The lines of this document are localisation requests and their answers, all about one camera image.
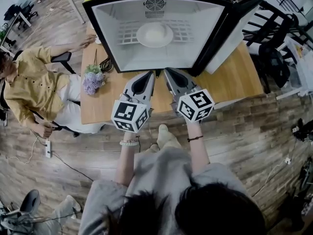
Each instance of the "flower bouquet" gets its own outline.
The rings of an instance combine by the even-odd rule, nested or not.
[[[85,70],[83,87],[88,95],[94,95],[105,84],[105,76],[99,65],[88,65]]]

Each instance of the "man's hand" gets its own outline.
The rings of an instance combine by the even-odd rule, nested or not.
[[[47,139],[51,136],[54,128],[52,128],[49,124],[36,124],[32,130],[38,133],[42,138]]]
[[[82,41],[81,43],[78,43],[76,45],[76,47],[74,48],[74,51],[78,51],[78,50],[86,48],[89,44],[91,44],[95,41],[96,37],[97,36],[93,35],[93,34],[87,35],[87,37],[84,39],[84,41]]]

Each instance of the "chair leg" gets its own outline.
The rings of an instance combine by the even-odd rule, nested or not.
[[[61,62],[61,64],[67,69],[71,74],[76,74],[75,71],[73,71],[72,67],[67,62]]]

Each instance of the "fan vent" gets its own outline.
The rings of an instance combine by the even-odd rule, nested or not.
[[[165,6],[164,0],[147,0],[145,5],[148,10],[159,11]]]

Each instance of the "wooden floor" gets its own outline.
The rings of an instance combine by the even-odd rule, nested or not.
[[[52,6],[56,7],[55,10],[47,12]],[[78,7],[88,20],[82,6]],[[87,24],[80,24],[67,0],[43,0],[35,9],[40,16],[32,19],[33,26],[20,31],[19,36],[15,33],[10,35],[10,38],[18,40],[18,48],[65,44],[83,38]],[[74,53],[70,61],[77,73],[81,58],[81,52]],[[54,64],[52,69],[66,72],[59,64]],[[299,118],[311,120],[312,113],[309,97],[293,96],[276,101],[275,93],[271,93],[215,110],[202,124],[211,162],[229,166],[251,195],[263,186],[275,165],[287,156],[292,158],[291,165],[281,164],[273,171],[267,185],[254,197],[269,226],[275,222],[277,208],[285,199],[286,192],[297,184],[300,168],[312,152],[311,143],[295,141],[291,125]],[[183,147],[189,149],[184,121],[169,113],[153,115],[145,125],[140,132],[141,150],[156,142],[157,128],[161,123],[167,124]],[[122,136],[112,126],[106,126],[99,134],[78,138],[73,138],[67,131],[54,132],[51,136],[52,150],[66,163],[95,180],[112,179]],[[35,136],[21,127],[9,113],[8,126],[0,126],[0,198],[3,203],[9,205],[13,202],[17,208],[27,192],[36,188],[42,200],[39,215],[48,215],[68,194],[84,205],[91,181],[56,157],[46,158],[44,147],[39,142],[35,144],[34,156],[29,164],[8,159],[18,156],[26,162],[34,140]],[[65,235],[77,234],[78,228],[79,224],[72,222],[64,227],[63,232]]]

